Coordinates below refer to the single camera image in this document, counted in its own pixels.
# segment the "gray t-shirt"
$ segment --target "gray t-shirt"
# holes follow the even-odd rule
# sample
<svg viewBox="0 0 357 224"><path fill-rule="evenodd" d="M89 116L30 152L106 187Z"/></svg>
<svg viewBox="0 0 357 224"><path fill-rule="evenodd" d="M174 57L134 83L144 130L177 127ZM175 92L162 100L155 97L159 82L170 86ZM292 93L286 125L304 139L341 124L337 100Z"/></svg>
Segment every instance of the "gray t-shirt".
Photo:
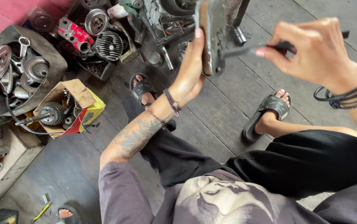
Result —
<svg viewBox="0 0 357 224"><path fill-rule="evenodd" d="M106 164L98 185L103 224L357 224L357 185L309 211L290 198L216 170L167 189L155 216L130 164Z"/></svg>

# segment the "foot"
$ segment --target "foot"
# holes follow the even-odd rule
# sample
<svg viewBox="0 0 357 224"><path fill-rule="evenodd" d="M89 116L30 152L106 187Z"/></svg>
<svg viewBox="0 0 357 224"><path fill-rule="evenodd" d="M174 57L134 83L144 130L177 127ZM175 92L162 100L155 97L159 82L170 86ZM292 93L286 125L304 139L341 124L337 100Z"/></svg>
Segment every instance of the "foot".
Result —
<svg viewBox="0 0 357 224"><path fill-rule="evenodd" d="M291 105L289 104L289 93L286 93L285 90L280 89L276 94L276 97L281 98L288 107L291 107ZM275 110L266 110L266 112L264 112L263 116L261 116L259 122L255 125L255 132L257 134L263 134L266 133L266 130L269 128L269 126L271 125L271 123L275 122L278 120L278 113Z"/></svg>
<svg viewBox="0 0 357 224"><path fill-rule="evenodd" d="M59 218L67 218L67 217L71 217L73 214L71 211L69 211L68 209L61 209L59 211Z"/></svg>
<svg viewBox="0 0 357 224"><path fill-rule="evenodd" d="M141 75L136 75L136 78L134 79L134 86L136 86L136 84L141 81L143 79L143 77ZM151 93L144 93L143 97L141 97L141 103L146 105L147 103L154 103L155 99L152 96Z"/></svg>

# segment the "red engine part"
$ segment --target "red engine part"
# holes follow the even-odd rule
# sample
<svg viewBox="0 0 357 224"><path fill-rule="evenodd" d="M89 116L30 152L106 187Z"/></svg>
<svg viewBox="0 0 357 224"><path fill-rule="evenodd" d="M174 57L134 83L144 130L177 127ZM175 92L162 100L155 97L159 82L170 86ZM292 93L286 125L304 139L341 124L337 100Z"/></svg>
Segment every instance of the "red engine part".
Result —
<svg viewBox="0 0 357 224"><path fill-rule="evenodd" d="M93 38L91 38L88 33L66 17L62 17L59 20L58 34L71 42L73 46L82 53L89 52L90 47L94 42Z"/></svg>

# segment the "hand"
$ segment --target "hand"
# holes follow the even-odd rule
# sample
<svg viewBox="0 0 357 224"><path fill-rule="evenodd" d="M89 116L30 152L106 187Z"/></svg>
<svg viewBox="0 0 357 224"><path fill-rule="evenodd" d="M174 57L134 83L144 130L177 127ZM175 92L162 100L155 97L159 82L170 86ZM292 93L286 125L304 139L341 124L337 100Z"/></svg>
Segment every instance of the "hand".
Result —
<svg viewBox="0 0 357 224"><path fill-rule="evenodd" d="M205 77L201 75L204 46L204 33L201 28L197 28L194 41L188 42L176 80L169 88L173 100L177 102L179 107L183 107L201 91L202 84L205 81Z"/></svg>
<svg viewBox="0 0 357 224"><path fill-rule="evenodd" d="M334 94L357 87L357 63L347 55L338 18L324 18L309 23L280 22L268 45L288 41L296 55L287 58L270 47L261 47L256 55L274 63L282 72L320 84Z"/></svg>

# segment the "screwdriver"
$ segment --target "screwdriver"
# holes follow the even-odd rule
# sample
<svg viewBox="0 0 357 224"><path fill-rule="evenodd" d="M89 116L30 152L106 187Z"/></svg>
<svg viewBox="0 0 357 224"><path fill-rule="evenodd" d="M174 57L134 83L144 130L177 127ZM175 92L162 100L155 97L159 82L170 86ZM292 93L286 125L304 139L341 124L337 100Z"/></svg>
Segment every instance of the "screwdriver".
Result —
<svg viewBox="0 0 357 224"><path fill-rule="evenodd" d="M350 34L350 30L343 31L342 32L343 39L347 39L349 37L349 34ZM227 58L227 57L233 57L233 56L244 55L244 54L254 54L256 52L256 50L260 47L272 47L278 51L281 51L281 50L289 50L290 51L295 46L293 46L291 43L285 41L285 42L281 42L275 46L259 45L259 46L251 46L251 47L236 47L233 49L225 50L223 53L223 57Z"/></svg>

